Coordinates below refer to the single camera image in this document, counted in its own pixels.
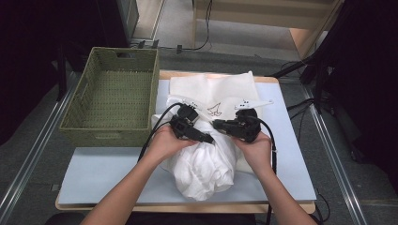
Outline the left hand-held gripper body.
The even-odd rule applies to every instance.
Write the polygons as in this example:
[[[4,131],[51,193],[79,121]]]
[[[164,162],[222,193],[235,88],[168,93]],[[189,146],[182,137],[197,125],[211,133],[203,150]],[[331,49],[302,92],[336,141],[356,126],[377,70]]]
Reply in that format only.
[[[199,140],[201,132],[194,127],[199,114],[190,105],[180,102],[177,105],[179,108],[170,121],[176,137],[179,139],[186,137],[191,140]]]

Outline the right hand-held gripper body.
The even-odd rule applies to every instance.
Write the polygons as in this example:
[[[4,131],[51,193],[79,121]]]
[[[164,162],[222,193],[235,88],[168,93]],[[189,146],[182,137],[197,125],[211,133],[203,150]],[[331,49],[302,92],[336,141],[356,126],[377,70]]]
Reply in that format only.
[[[246,100],[235,106],[237,127],[233,136],[246,143],[252,143],[261,131],[263,121],[258,118],[256,108],[272,104],[271,100]]]

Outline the white garment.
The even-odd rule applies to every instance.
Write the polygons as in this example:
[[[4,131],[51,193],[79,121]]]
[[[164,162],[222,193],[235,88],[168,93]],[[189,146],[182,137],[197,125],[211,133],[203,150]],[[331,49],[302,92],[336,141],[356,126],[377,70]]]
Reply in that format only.
[[[176,187],[184,197],[205,201],[234,185],[240,153],[231,139],[208,121],[199,119],[193,127],[209,134],[214,141],[185,147],[164,160],[161,167],[174,176]]]

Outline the white mesh laundry bag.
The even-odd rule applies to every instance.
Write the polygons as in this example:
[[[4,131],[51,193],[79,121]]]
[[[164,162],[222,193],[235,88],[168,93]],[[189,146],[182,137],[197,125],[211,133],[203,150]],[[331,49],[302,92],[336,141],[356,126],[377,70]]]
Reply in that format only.
[[[234,119],[235,106],[244,99],[259,100],[251,72],[218,78],[211,78],[206,74],[174,77],[169,83],[166,104],[168,106],[177,102],[193,104],[199,113],[198,120],[206,120],[212,125],[216,119]],[[236,171],[245,173],[251,171],[241,153]]]

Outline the green woven basket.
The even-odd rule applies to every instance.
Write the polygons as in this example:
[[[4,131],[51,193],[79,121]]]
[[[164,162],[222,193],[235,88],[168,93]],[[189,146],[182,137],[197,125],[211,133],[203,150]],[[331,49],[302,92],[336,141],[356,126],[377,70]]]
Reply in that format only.
[[[144,145],[152,129],[159,78],[155,49],[93,48],[60,131],[75,146]]]

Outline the person's right hand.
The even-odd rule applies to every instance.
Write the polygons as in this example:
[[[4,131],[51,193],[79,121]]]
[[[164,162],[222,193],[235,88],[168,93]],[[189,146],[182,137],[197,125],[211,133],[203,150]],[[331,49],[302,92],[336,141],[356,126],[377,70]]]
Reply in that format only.
[[[271,168],[271,139],[260,132],[257,138],[250,143],[238,138],[232,139],[233,143],[242,151],[246,161],[256,175],[272,173]]]

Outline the person's left hand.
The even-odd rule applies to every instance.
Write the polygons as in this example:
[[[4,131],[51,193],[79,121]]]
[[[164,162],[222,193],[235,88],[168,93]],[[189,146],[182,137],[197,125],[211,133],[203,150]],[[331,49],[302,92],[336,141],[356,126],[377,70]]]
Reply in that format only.
[[[154,135],[145,159],[160,164],[185,147],[195,145],[196,141],[180,140],[169,126],[161,127]]]

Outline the black stand leg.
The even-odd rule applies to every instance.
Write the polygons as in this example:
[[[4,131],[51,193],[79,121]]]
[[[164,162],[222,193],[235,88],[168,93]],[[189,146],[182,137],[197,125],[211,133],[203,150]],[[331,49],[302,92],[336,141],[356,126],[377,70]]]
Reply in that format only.
[[[305,68],[299,78],[303,83],[308,83],[317,76],[317,71],[321,68],[321,64],[325,60],[325,57],[326,50],[319,47],[310,56],[300,61],[293,62],[290,66],[284,67],[280,71],[271,74],[271,77],[279,79],[289,73],[292,73],[295,70]]]

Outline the wooden shelf unit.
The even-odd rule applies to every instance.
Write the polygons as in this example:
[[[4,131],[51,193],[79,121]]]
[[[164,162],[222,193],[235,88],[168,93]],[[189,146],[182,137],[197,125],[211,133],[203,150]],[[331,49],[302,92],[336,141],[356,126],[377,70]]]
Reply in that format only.
[[[344,0],[192,0],[193,34],[209,3],[211,20],[287,27],[304,59],[333,26]]]

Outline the dark grey cabinet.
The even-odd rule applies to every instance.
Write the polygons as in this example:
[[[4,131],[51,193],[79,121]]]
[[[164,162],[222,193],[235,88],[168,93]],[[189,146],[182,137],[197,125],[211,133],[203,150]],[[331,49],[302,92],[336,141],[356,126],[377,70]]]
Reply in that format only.
[[[139,12],[136,0],[96,0],[108,47],[129,47]]]

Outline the black curtain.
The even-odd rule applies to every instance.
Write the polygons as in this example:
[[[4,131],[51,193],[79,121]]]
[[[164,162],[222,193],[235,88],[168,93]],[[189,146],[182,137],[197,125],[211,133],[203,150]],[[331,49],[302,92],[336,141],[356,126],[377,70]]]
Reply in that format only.
[[[94,47],[126,47],[116,0],[0,0],[0,145]]]
[[[358,130],[352,144],[398,193],[398,0],[344,0],[325,43],[324,89]]]

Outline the metal floor rail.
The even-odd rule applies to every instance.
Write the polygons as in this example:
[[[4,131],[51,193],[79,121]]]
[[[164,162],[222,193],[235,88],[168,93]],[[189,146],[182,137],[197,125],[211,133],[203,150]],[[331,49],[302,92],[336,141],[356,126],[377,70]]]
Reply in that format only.
[[[0,146],[0,224],[8,219],[23,193],[80,77],[80,72],[70,72],[66,94],[56,100],[57,88],[53,88]]]
[[[298,143],[304,153],[317,197],[316,206],[326,225],[370,225],[360,199],[349,180],[324,120],[313,103],[306,104],[298,127]]]

